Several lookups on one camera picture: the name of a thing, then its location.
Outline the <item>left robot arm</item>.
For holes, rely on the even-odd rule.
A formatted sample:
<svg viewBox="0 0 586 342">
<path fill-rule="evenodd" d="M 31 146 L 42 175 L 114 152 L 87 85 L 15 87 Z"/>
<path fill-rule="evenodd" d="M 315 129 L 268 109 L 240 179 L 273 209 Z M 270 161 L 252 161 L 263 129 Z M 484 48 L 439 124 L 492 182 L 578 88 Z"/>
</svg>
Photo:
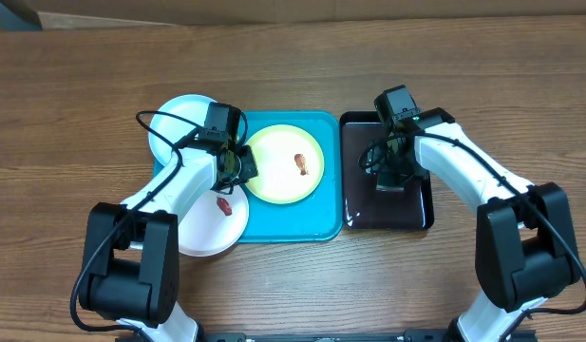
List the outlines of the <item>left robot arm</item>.
<svg viewBox="0 0 586 342">
<path fill-rule="evenodd" d="M 251 147 L 231 132 L 195 128 L 167 146 L 170 160 L 137 194 L 90 210 L 69 304 L 83 331 L 198 340 L 198 323 L 178 303 L 179 225 L 202 195 L 248 181 L 257 166 Z"/>
</svg>

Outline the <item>green sponge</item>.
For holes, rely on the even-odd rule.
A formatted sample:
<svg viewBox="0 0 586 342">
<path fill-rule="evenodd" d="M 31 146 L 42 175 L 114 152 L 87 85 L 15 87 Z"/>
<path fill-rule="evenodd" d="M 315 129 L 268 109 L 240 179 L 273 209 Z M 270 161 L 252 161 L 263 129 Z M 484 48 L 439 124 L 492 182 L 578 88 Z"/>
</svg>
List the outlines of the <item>green sponge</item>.
<svg viewBox="0 0 586 342">
<path fill-rule="evenodd" d="M 407 175 L 382 172 L 377 175 L 376 189 L 382 192 L 402 192 L 407 182 Z"/>
</svg>

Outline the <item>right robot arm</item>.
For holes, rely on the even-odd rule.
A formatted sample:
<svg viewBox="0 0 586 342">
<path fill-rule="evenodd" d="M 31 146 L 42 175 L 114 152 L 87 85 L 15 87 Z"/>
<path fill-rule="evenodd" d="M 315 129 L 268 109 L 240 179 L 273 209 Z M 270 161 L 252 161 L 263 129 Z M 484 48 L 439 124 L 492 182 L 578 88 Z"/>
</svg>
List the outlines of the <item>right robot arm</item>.
<svg viewBox="0 0 586 342">
<path fill-rule="evenodd" d="M 533 314 L 586 311 L 586 269 L 569 202 L 553 182 L 534 185 L 475 145 L 441 108 L 377 112 L 387 136 L 359 159 L 396 181 L 435 174 L 476 214 L 475 271 L 481 292 L 445 341 L 511 341 Z"/>
</svg>

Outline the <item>light blue plate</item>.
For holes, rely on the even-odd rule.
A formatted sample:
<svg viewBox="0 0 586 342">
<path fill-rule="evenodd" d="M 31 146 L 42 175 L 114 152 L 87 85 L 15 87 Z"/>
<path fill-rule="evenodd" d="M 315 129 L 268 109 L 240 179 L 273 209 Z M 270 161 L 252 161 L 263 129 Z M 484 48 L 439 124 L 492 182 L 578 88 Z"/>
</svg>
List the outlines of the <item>light blue plate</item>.
<svg viewBox="0 0 586 342">
<path fill-rule="evenodd" d="M 214 99 L 199 94 L 175 97 L 163 104 L 159 111 L 173 114 L 177 118 L 155 114 L 150 128 L 169 142 L 176 143 L 195 128 L 192 124 L 182 121 L 181 118 L 204 126 L 209 103 L 213 101 Z M 155 160 L 165 166 L 171 159 L 172 148 L 153 133 L 148 134 L 148 142 Z"/>
</svg>

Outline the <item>yellow green plate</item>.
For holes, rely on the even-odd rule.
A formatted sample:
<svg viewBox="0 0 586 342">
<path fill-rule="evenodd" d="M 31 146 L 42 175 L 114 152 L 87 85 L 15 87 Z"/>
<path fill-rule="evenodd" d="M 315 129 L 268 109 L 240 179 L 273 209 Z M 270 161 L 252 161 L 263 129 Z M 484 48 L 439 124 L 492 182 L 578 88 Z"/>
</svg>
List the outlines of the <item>yellow green plate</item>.
<svg viewBox="0 0 586 342">
<path fill-rule="evenodd" d="M 291 204 L 313 192 L 325 172 L 325 156 L 316 138 L 306 130 L 289 124 L 276 124 L 258 130 L 248 141 L 258 176 L 246 183 L 260 200 L 272 204 Z M 308 175 L 301 176 L 294 161 L 303 154 Z"/>
</svg>

